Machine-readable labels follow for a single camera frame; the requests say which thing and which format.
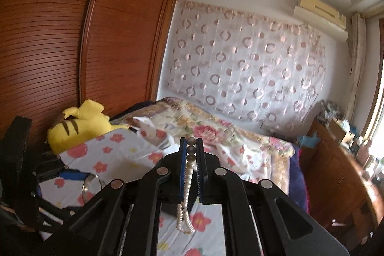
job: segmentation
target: yellow stuffed toy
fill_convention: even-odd
[[[102,114],[104,107],[90,99],[79,108],[68,108],[48,129],[47,141],[55,154],[69,150],[85,141],[101,136],[126,125],[111,125],[109,117]]]

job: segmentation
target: blue cloth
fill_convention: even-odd
[[[308,148],[314,148],[319,142],[320,138],[317,137],[317,132],[315,131],[313,133],[313,136],[298,136],[297,141],[300,143],[300,146],[308,147]]]
[[[67,180],[85,180],[89,174],[74,170],[63,170],[59,173],[59,176]]]
[[[293,145],[294,156],[289,163],[289,197],[308,213],[308,194],[303,172],[299,165],[300,148]]]

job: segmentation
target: air conditioner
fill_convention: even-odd
[[[293,16],[339,41],[348,38],[346,17],[320,0],[299,0]]]

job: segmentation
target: bottle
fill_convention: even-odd
[[[355,134],[355,136],[353,137],[353,139],[352,139],[352,145],[351,145],[351,147],[356,147],[357,145],[358,145],[358,139],[359,139],[359,137],[360,137],[360,135],[357,133],[357,134]]]
[[[357,160],[358,162],[363,166],[369,166],[369,164],[366,164],[369,160],[369,148],[372,145],[372,140],[368,140],[365,145],[362,145],[357,153]]]
[[[376,169],[375,169],[375,173],[374,173],[373,175],[374,175],[375,177],[378,177],[379,174],[380,174],[380,172],[382,171],[383,167],[384,167],[384,158],[382,158],[382,159],[379,161],[379,163],[378,163],[378,165],[377,165],[377,167],[376,167]]]

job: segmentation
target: white sheet with red flowers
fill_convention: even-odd
[[[130,130],[116,129],[60,154],[72,169],[99,175],[106,183],[113,179],[133,181],[140,179],[164,155],[179,150],[171,140],[166,150],[150,144]],[[81,197],[82,181],[55,178],[40,183],[42,196],[57,207],[84,205]],[[97,193],[97,183],[88,196]],[[194,235],[183,234],[176,229],[176,218],[164,212],[160,217],[158,256],[222,256],[225,255],[224,232],[219,205],[203,206],[195,203],[191,221]],[[42,232],[44,239],[49,234]]]

